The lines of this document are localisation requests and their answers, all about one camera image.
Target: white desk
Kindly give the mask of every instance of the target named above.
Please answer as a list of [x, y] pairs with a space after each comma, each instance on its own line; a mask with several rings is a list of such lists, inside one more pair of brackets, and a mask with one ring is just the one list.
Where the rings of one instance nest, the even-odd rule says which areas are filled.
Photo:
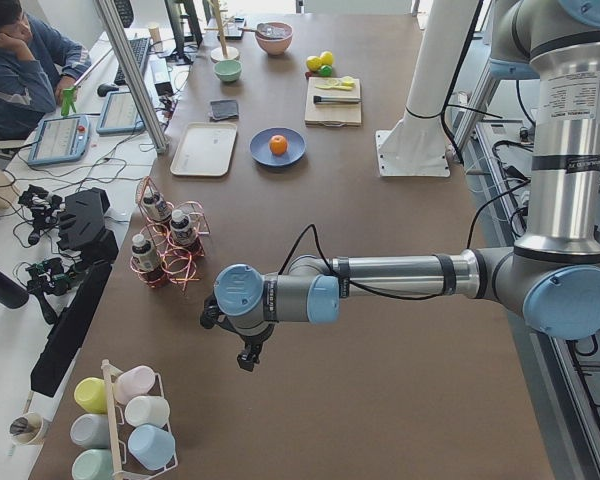
[[[147, 32], [145, 29], [138, 29], [138, 34], [145, 35]], [[170, 31], [165, 31], [162, 35], [163, 38], [169, 38]], [[110, 44], [103, 36], [91, 49], [92, 61], [95, 62], [109, 48]], [[76, 101], [76, 108], [79, 113], [99, 113], [101, 111], [104, 99], [96, 95], [96, 89], [101, 83], [112, 83], [117, 64], [118, 62], [113, 53], [109, 53], [107, 58], [85, 80], [78, 92]], [[147, 67], [146, 77], [149, 79], [151, 78], [150, 70]], [[174, 77], [175, 75], [172, 72], [172, 83], [174, 83]], [[185, 77], [185, 74], [178, 75], [174, 89], [177, 89], [182, 82], [186, 81]], [[154, 100], [154, 105], [159, 106], [155, 89], [150, 80], [147, 86]], [[59, 116], [59, 110], [53, 116]], [[34, 184], [49, 191], [55, 191], [64, 198], [76, 191], [75, 186], [67, 188], [67, 182], [80, 181], [90, 171], [91, 166], [100, 162], [101, 158], [109, 154], [108, 152], [118, 142], [126, 138], [124, 135], [100, 137], [95, 131], [97, 117], [93, 116], [90, 119], [91, 137], [87, 152], [82, 159], [68, 164], [41, 167], [54, 175], [63, 175], [72, 172], [77, 167], [81, 168], [61, 179], [54, 179], [43, 171], [31, 170], [23, 161], [23, 158], [28, 157], [29, 151], [23, 149], [20, 156], [16, 156], [8, 166], [8, 171], [19, 179], [16, 186], [20, 191], [26, 190], [29, 184]], [[156, 153], [149, 135], [145, 132], [118, 146], [114, 156], [128, 162], [120, 176], [135, 179], [149, 174]], [[107, 164], [95, 166], [91, 171], [91, 176], [96, 178], [114, 177], [121, 165], [122, 163], [119, 160], [112, 159]], [[104, 189], [111, 202], [111, 208], [123, 218], [129, 218], [136, 207], [134, 203], [136, 185], [136, 181], [116, 180], [111, 184], [86, 182], [84, 187]], [[0, 219], [0, 270], [11, 278], [13, 278], [13, 269], [18, 263], [39, 262], [57, 256], [52, 253], [52, 248], [53, 252], [57, 253], [58, 251], [55, 244], [58, 240], [55, 231], [50, 232], [49, 236], [44, 235], [38, 245], [27, 249], [23, 248], [12, 233], [14, 227], [20, 222], [22, 222], [22, 219], [17, 215]], [[118, 245], [120, 245], [126, 234], [128, 224], [126, 222], [114, 222], [111, 219], [107, 219], [106, 223], [107, 228], [115, 233]], [[30, 231], [31, 229], [27, 225], [22, 225], [16, 229], [16, 233], [25, 244]], [[21, 268], [19, 273], [20, 279], [26, 282], [27, 273], [24, 268]], [[71, 294], [63, 297], [47, 297], [56, 312], [60, 312], [62, 307], [70, 302], [71, 298]], [[16, 448], [15, 451], [12, 451], [13, 455], [9, 456], [11, 443], [8, 429], [11, 421], [22, 413], [30, 389], [29, 374], [44, 349], [50, 328], [44, 322], [39, 304], [33, 296], [29, 298], [27, 305], [17, 310], [9, 310], [0, 304], [0, 478], [14, 480], [26, 478], [40, 451], [40, 447], [23, 446]], [[53, 399], [35, 394], [30, 411], [39, 412], [46, 418], [53, 419], [63, 390], [64, 382]]]

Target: brown table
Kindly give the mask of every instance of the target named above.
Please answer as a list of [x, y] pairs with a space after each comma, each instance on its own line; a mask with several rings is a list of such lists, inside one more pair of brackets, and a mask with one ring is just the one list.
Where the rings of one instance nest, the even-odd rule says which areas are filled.
[[[250, 18], [250, 23], [272, 17]], [[327, 256], [459, 253], [473, 212], [462, 168], [449, 179], [380, 178], [374, 133], [402, 116], [420, 43], [409, 16], [286, 16], [288, 52], [267, 57], [250, 34], [237, 43], [241, 80], [222, 85], [207, 35], [168, 132], [170, 152], [152, 177], [174, 203], [197, 200], [211, 226], [201, 281], [183, 294], [151, 291], [128, 268], [136, 216], [79, 355], [32, 479], [70, 477], [81, 414], [71, 392], [100, 375], [103, 358], [162, 373], [180, 465], [161, 478], [553, 478], [501, 307], [464, 297], [427, 302], [359, 297], [328, 326], [281, 324], [253, 373], [238, 337], [203, 330], [198, 316], [216, 274], [250, 263], [277, 270], [297, 234], [315, 223]], [[336, 72], [361, 79], [363, 126], [306, 127], [304, 60], [333, 50]], [[208, 102], [240, 102], [229, 173], [175, 178], [170, 156]], [[249, 142], [293, 128], [305, 157], [284, 171], [258, 166]], [[299, 252], [315, 252], [310, 239]]]

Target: pink cup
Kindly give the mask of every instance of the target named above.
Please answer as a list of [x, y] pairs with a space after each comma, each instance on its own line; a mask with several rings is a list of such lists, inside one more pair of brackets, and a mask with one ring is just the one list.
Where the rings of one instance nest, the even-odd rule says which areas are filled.
[[155, 383], [155, 372], [146, 365], [140, 365], [116, 379], [113, 384], [113, 396], [118, 403], [126, 405], [132, 398], [148, 393]]

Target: blue shirt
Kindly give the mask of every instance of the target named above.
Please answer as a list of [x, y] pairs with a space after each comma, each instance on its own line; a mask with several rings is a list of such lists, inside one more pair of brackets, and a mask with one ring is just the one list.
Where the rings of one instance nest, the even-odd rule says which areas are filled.
[[[44, 22], [27, 14], [36, 60], [20, 61], [0, 48], [0, 137], [26, 138], [40, 119], [56, 109], [55, 88], [61, 75], [77, 79], [89, 65], [89, 52]], [[58, 73], [56, 65], [61, 67]]]

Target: green clip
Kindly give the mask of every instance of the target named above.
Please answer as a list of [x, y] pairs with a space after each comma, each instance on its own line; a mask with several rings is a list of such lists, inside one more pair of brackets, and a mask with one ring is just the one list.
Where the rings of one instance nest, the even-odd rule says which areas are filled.
[[69, 115], [69, 110], [73, 110], [73, 113], [78, 113], [76, 111], [76, 104], [74, 103], [76, 87], [65, 88], [62, 90], [62, 107], [60, 108], [60, 115], [66, 117]]

